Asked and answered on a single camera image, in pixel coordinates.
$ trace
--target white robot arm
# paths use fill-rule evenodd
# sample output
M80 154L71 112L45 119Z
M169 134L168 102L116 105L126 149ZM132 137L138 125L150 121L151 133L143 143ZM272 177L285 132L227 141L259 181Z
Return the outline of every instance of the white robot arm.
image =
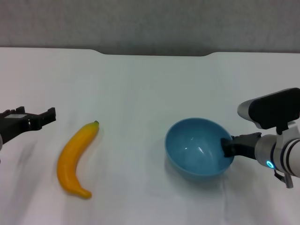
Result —
M242 155L274 170L274 175L293 187L292 176L300 177L300 133L294 120L300 116L300 89L291 88L251 99L239 105L238 114L258 128L276 127L276 135L261 133L221 140L225 157Z

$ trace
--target bowl rim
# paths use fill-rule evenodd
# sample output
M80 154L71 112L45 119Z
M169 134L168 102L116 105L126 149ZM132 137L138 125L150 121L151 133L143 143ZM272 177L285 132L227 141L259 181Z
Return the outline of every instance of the bowl rim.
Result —
M205 119L205 118L201 118L201 117L191 117L191 118L186 118L186 119L183 119L183 120L180 120L180 121L174 123L174 124L170 127L170 129L168 130L167 134L165 135L165 152L166 152L166 154L167 154L167 156L168 156L168 159L172 162L173 165L175 165L176 167L178 167L178 168L181 169L182 171L184 171L184 172L186 172L186 173L188 173L188 174L194 175L194 176L210 177L210 176L219 175L219 174L223 173L225 170L227 170L228 167L230 167L230 165L231 165L232 162L233 162L234 156L232 157L231 163L230 163L226 168L224 168L223 170L221 170L221 171L219 171L219 172L217 172L217 173L201 174L201 173L190 172L190 171L188 171L188 170L182 168L181 166L179 166L178 163L176 163L176 162L171 158L171 156L169 155L169 153L168 153L168 151L167 151L166 140L167 140L167 136L168 136L170 130L171 130L174 126L176 126L178 123L181 123L181 122L183 122L183 121L185 121L185 120L194 120L194 119L197 119L197 120L205 120L205 121L208 121L208 122L211 122L211 123L216 124L217 126L219 126L220 128L222 128L222 129L228 134L228 136L232 139L231 135L228 133L228 131L227 131L224 127L222 127L220 124L218 124L218 123L216 123L216 122L214 122L214 121L212 121L212 120Z

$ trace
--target blue bowl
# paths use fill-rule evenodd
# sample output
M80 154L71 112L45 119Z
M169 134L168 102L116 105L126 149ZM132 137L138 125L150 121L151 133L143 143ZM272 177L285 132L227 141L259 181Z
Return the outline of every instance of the blue bowl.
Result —
M185 178L203 180L223 173L234 157L225 158L221 138L232 139L219 124L190 118L174 124L165 137L165 151Z

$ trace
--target banana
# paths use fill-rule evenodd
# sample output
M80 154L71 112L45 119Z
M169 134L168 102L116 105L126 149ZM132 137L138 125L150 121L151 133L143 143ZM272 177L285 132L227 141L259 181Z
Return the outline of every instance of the banana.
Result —
M81 187L76 177L80 156L92 142L99 130L97 121L83 126L66 144L57 162L57 178L62 188L70 194L91 198L92 193Z

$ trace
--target label sticker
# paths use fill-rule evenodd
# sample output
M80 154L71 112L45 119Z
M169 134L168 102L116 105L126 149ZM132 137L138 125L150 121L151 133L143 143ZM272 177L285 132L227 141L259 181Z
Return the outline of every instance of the label sticker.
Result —
M27 116L27 115L26 114L10 114L10 115L6 116L5 118L20 119L20 118L23 118L24 116Z

